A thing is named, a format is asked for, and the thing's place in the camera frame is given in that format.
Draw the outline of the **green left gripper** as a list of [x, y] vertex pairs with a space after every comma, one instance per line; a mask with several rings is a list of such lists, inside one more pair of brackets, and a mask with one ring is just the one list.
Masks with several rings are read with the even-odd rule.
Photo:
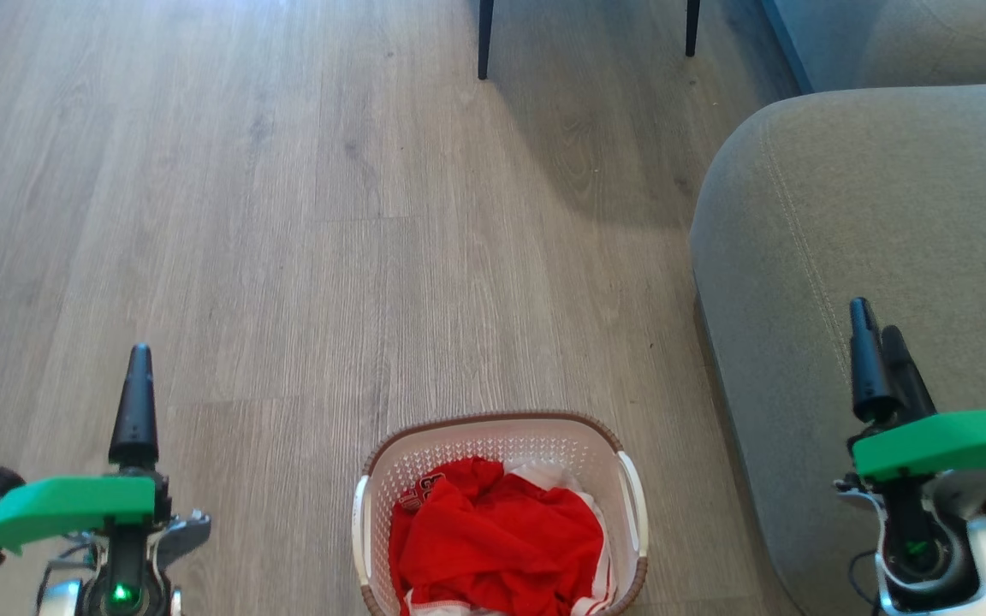
[[[110, 463], [152, 471], [159, 460], [151, 348], [130, 352]], [[24, 484], [0, 500], [0, 565], [31, 543], [59, 538], [67, 550], [47, 562], [33, 616], [187, 616], [169, 567], [199, 549], [211, 518], [172, 511], [156, 476], [59, 476]]]

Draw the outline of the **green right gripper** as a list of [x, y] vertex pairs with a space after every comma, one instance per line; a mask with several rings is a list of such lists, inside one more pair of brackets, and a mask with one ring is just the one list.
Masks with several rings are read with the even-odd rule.
[[900, 329], [881, 338], [865, 298], [850, 318], [854, 417], [907, 424], [857, 440], [854, 472], [835, 484], [877, 517], [879, 590], [986, 591], [986, 411], [936, 416]]

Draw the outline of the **white laundry basket brown rim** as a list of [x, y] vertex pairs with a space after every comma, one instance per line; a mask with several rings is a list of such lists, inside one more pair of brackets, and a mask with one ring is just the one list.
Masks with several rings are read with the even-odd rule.
[[552, 463], [579, 480], [605, 518], [613, 557], [613, 604], [597, 616], [629, 616], [649, 566], [650, 524], [639, 473], [613, 430], [560, 410], [444, 418], [381, 441], [361, 468], [352, 505], [353, 566], [368, 616], [401, 616], [388, 562], [395, 500], [436, 465], [471, 456]]

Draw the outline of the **grey fabric sofa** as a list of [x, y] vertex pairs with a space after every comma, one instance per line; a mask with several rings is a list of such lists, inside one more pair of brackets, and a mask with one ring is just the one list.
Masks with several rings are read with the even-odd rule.
[[896, 326], [940, 412], [986, 409], [986, 85], [771, 104], [710, 165], [690, 230], [751, 503], [802, 616], [869, 616], [846, 578], [874, 516], [852, 470], [849, 301]]

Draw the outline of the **grey-blue upholstered furniture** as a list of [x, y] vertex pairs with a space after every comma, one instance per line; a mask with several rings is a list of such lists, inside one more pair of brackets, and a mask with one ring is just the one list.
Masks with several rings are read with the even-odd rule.
[[763, 0], [806, 93], [986, 83], [986, 0]]

